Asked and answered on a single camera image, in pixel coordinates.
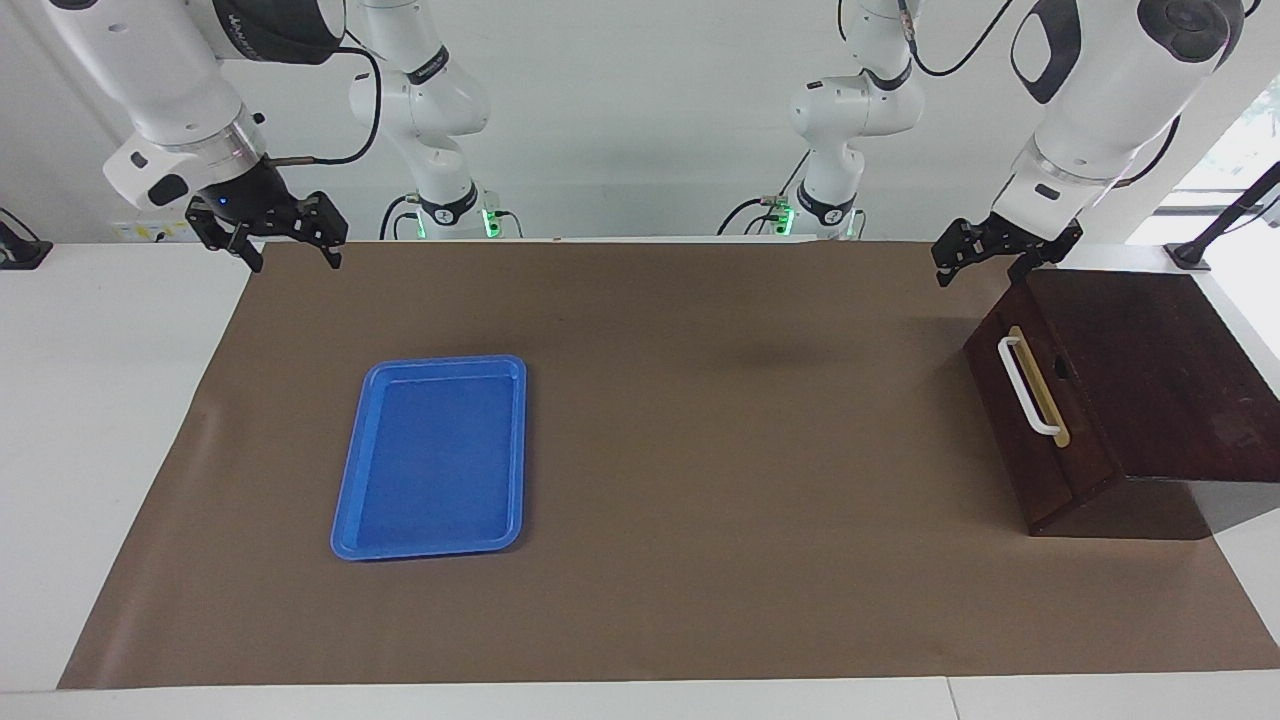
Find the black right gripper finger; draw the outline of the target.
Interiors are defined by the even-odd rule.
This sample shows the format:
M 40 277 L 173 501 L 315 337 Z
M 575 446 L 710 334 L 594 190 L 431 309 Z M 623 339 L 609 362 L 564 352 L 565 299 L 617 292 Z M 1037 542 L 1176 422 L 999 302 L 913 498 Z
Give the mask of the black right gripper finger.
M 332 199 L 323 191 L 315 191 L 297 200 L 289 210 L 288 236 L 319 249 L 329 268 L 338 270 L 349 225 Z
M 210 251 L 225 251 L 238 258 L 252 273 L 262 270 L 261 252 L 250 240 L 251 225 L 239 223 L 233 231 L 225 228 L 212 208 L 201 197 L 192 197 L 186 209 L 186 219 L 200 243 Z

